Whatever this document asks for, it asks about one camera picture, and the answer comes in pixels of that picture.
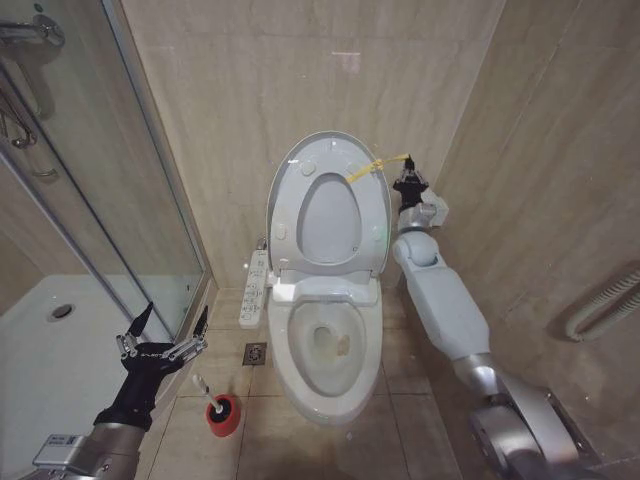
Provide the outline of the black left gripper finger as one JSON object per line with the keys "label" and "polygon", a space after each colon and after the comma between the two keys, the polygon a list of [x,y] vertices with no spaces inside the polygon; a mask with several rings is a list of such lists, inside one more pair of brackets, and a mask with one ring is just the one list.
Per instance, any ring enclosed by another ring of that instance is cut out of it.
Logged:
{"label": "black left gripper finger", "polygon": [[133,358],[137,355],[137,339],[143,334],[151,313],[152,303],[149,303],[142,313],[133,320],[128,330],[124,334],[116,336],[116,344],[121,358]]}
{"label": "black left gripper finger", "polygon": [[205,305],[198,321],[196,322],[192,336],[179,342],[168,350],[169,361],[190,362],[207,348],[208,344],[205,339],[205,335],[208,329],[208,313],[209,307]]}

